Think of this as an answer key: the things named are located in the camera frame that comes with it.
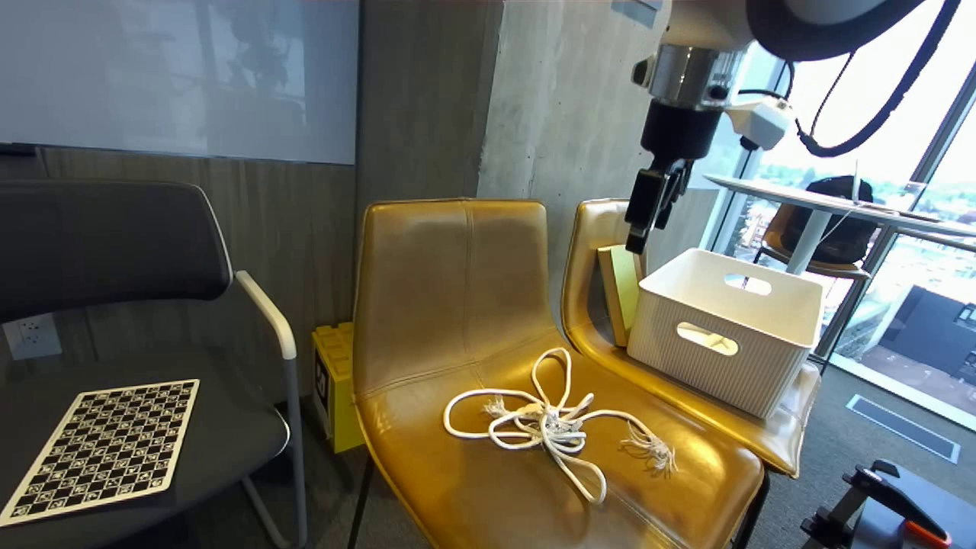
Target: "table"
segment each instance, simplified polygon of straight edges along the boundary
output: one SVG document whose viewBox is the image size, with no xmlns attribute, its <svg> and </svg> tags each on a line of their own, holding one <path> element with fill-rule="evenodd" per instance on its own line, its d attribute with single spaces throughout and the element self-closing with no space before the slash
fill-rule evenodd
<svg viewBox="0 0 976 549">
<path fill-rule="evenodd" d="M 796 203 L 796 208 L 812 210 L 812 218 L 803 227 L 803 234 L 789 252 L 789 261 L 787 261 L 789 276 L 803 276 L 812 264 L 814 250 L 816 250 L 832 213 L 879 222 L 879 230 L 885 234 L 879 240 L 890 240 L 893 234 L 910 234 L 910 237 L 925 237 L 925 240 L 937 240 L 937 243 L 950 243 L 960 250 L 976 250 L 976 230 L 974 227 L 919 218 L 910 210 L 879 208 L 879 203 L 849 200 L 849 197 L 837 197 L 837 196 L 816 196 L 816 192 L 806 192 L 806 189 L 774 186 L 766 181 L 736 181 L 736 176 L 716 176 L 716 175 L 706 175 L 706 181 L 728 189 L 728 192 L 759 196 L 759 197 L 772 197 L 780 203 Z M 870 276 L 876 276 L 879 256 L 870 256 L 862 261 L 862 269 Z M 821 361 L 830 361 L 857 301 L 860 301 L 860 294 L 848 294 L 845 301 L 835 308 L 837 314 L 832 314 L 832 320 L 824 328 L 821 346 L 814 350 Z"/>
</svg>

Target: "whiteboard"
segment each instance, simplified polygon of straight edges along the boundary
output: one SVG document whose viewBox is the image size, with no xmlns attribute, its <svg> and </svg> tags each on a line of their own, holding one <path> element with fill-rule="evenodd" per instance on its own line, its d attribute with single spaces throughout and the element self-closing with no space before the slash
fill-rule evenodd
<svg viewBox="0 0 976 549">
<path fill-rule="evenodd" d="M 0 144 L 353 165 L 355 0 L 4 0 Z"/>
</svg>

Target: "box handle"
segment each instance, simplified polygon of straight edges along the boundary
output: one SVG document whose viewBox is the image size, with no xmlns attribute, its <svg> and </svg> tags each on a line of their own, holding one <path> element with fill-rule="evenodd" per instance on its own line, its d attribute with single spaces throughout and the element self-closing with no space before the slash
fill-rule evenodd
<svg viewBox="0 0 976 549">
<path fill-rule="evenodd" d="M 767 295 L 772 294 L 767 281 L 749 279 L 749 276 L 724 276 L 724 286 L 744 289 L 744 294 L 752 294 L 752 295 Z"/>
<path fill-rule="evenodd" d="M 737 355 L 737 342 L 719 337 L 719 333 L 711 333 L 705 326 L 695 326 L 695 323 L 676 323 L 675 333 L 689 342 L 689 346 L 699 346 L 699 349 L 706 349 L 714 355 L 723 355 L 723 358 L 736 358 Z"/>
</svg>

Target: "white plastic bin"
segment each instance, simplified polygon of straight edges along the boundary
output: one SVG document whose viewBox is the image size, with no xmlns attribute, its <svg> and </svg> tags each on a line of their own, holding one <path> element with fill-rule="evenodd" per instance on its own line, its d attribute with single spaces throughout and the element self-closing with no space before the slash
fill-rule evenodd
<svg viewBox="0 0 976 549">
<path fill-rule="evenodd" d="M 685 250 L 641 281 L 627 355 L 767 418 L 816 346 L 821 308 L 814 281 Z"/>
</svg>

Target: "white cable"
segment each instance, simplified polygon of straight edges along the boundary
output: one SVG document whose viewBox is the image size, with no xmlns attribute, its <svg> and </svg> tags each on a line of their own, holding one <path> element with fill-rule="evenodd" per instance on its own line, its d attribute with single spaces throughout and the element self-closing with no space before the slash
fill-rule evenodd
<svg viewBox="0 0 976 549">
<path fill-rule="evenodd" d="M 559 403 L 549 399 L 542 381 L 538 381 L 538 366 L 542 363 L 561 363 L 564 366 L 564 391 Z M 577 406 L 568 406 L 570 391 L 573 391 L 573 358 L 564 349 L 549 349 L 547 355 L 536 358 L 529 366 L 529 381 L 536 395 L 526 391 L 509 391 L 509 387 L 471 387 L 449 399 L 443 423 L 452 436 L 456 438 L 492 438 L 498 449 L 506 450 L 523 450 L 547 446 L 549 457 L 559 464 L 559 469 L 577 485 L 577 492 L 587 503 L 602 503 L 608 500 L 608 476 L 596 464 L 579 457 L 586 449 L 586 431 L 583 423 L 590 418 L 617 418 L 627 423 L 627 438 L 641 454 L 649 454 L 651 469 L 670 469 L 675 450 L 667 443 L 660 443 L 641 418 L 618 411 L 618 409 L 590 409 L 590 395 L 586 395 Z M 487 399 L 484 414 L 492 418 L 484 431 L 456 431 L 452 414 L 455 406 L 464 399 Z"/>
</svg>

